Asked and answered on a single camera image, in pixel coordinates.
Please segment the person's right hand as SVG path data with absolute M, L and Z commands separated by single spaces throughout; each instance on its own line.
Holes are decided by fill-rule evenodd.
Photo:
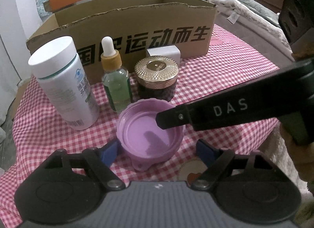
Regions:
M 313 182 L 313 143 L 307 146 L 297 146 L 282 124 L 279 131 L 300 179 L 305 182 Z

